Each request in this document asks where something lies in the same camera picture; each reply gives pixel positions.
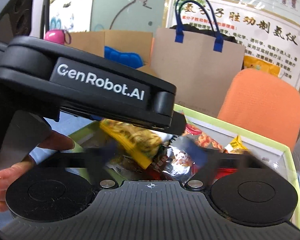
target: orange chair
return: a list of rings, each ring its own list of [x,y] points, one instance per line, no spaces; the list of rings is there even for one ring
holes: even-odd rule
[[[300,94],[278,77],[245,69],[234,77],[218,119],[280,142],[293,151],[300,130]]]

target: light green box edge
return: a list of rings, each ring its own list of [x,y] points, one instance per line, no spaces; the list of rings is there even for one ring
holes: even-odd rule
[[[271,140],[269,138],[266,138],[262,135],[253,133],[251,131],[245,130],[243,128],[240,128],[238,126],[235,126],[233,124],[224,122],[222,120],[216,119],[214,117],[199,113],[197,111],[191,110],[189,108],[185,108],[183,106],[179,106],[179,105],[175,105],[174,106],[174,110],[178,111],[178,112],[183,112],[185,115],[195,118],[197,120],[212,124],[216,127],[220,127],[222,129],[228,130],[230,132],[233,132],[235,134],[240,134],[241,136],[247,137],[249,139],[252,139],[256,142],[262,143],[264,145],[267,145],[269,147],[272,147],[274,149],[280,150],[283,152],[284,157],[285,157],[285,162],[287,165],[287,169],[288,172],[287,176],[288,176],[288,180],[290,181],[290,183],[294,186],[294,188],[296,189],[297,193],[298,193],[298,204],[297,207],[295,209],[295,218],[296,218],[296,226],[300,229],[300,187],[298,184],[298,180],[297,178],[297,172],[296,172],[296,168],[293,162],[293,158],[292,158],[292,154],[291,151],[289,149],[289,147],[278,143],[274,140]],[[88,134],[93,133],[94,131],[96,131],[97,129],[99,129],[99,122],[92,122],[91,124],[88,124],[87,126],[81,128],[80,130],[72,133],[71,135],[69,135],[69,137],[74,140],[75,142],[80,141],[82,138],[84,138],[85,136],[87,136]],[[73,149],[73,152],[81,152],[82,151],[82,147],[79,144],[75,144],[75,147]]]

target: metal screw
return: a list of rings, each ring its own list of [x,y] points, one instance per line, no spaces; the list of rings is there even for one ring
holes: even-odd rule
[[[105,179],[100,182],[100,186],[103,188],[111,188],[115,185],[115,182],[111,179]]]
[[[199,188],[203,186],[203,182],[197,179],[193,179],[188,182],[188,186],[192,188]]]

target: yellow small packet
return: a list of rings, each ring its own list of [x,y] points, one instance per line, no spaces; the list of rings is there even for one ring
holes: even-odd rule
[[[156,133],[129,123],[103,119],[100,128],[118,141],[144,170],[152,163],[162,144],[161,137]]]
[[[277,65],[265,62],[261,59],[251,57],[251,56],[244,56],[243,62],[245,68],[254,68],[257,70],[261,70],[263,72],[267,72],[276,77],[279,76],[281,70],[281,68]]]
[[[241,154],[243,151],[248,150],[243,144],[240,135],[237,135],[226,147],[228,153]]]

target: pink object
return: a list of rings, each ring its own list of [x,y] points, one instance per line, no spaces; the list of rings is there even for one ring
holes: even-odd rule
[[[66,41],[66,34],[69,36],[69,42]],[[70,44],[71,43],[71,35],[66,30],[50,30],[47,31],[44,40],[52,41],[61,45]]]

